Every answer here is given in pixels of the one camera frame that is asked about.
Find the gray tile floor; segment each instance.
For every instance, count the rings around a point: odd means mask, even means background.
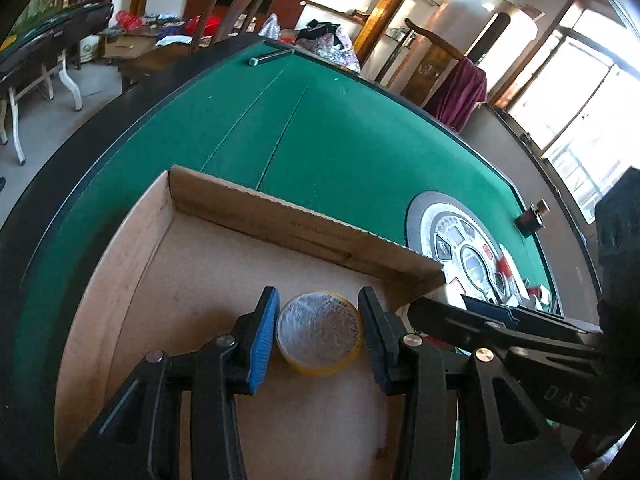
[[[11,112],[7,112],[5,127],[9,142],[0,146],[0,176],[6,178],[6,185],[0,192],[0,226],[49,157],[92,115],[120,95],[120,75],[115,67],[87,63],[82,70],[69,67],[68,72],[80,88],[82,110],[74,110],[71,92],[57,77],[53,79],[53,101],[34,89],[18,102],[20,141],[26,158],[24,166],[18,163]]]

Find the small box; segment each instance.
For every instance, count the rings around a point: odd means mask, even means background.
[[[201,348],[252,312],[265,286],[278,289],[281,307],[314,290],[357,305],[360,289],[373,286],[394,312],[443,285],[441,268],[344,222],[174,166],[123,220],[76,311],[56,389],[58,463],[147,351]],[[249,478],[390,478],[402,398],[382,394],[365,348],[319,379],[274,346],[264,384],[236,404]],[[188,441],[188,420],[180,429]],[[180,457],[181,473],[189,459]]]
[[[156,42],[155,36],[119,36],[115,41],[107,39],[104,57],[132,59],[153,50]]]

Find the cardboard flap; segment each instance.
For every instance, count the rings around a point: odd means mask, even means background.
[[[385,281],[405,283],[415,299],[445,283],[442,265],[363,229],[188,170],[171,168],[177,210],[260,240],[315,256]]]

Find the windowsill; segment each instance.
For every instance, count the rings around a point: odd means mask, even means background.
[[[585,236],[584,229],[581,225],[585,225],[589,231],[595,232],[595,223],[587,224],[587,221],[583,219],[582,222],[577,221],[575,211],[572,211],[572,208],[568,205],[569,201],[573,201],[573,208],[578,209],[577,203],[575,203],[571,193],[566,190],[566,193],[569,194],[569,197],[564,197],[563,193],[559,190],[558,185],[554,182],[554,178],[552,177],[552,173],[555,171],[554,168],[545,160],[540,159],[540,156],[534,152],[529,146],[527,146],[522,140],[520,140],[520,135],[526,133],[522,127],[505,111],[496,109],[492,106],[485,105],[488,110],[490,110],[495,117],[502,123],[505,129],[518,141],[518,145],[527,153],[527,156],[535,165],[536,169],[548,185],[551,193],[555,197],[562,213],[564,214],[567,223],[571,227],[574,232],[575,238],[578,240],[578,245],[580,246],[580,250],[584,255],[584,259],[589,268],[589,272],[591,275],[591,281],[598,293],[600,295],[600,280],[598,278],[598,273],[596,272],[596,267],[594,265],[593,259],[586,245],[586,241],[588,236]]]

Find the window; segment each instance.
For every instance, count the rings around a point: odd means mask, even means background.
[[[573,6],[497,104],[530,135],[591,223],[595,205],[640,164],[638,96],[640,42],[607,16]]]

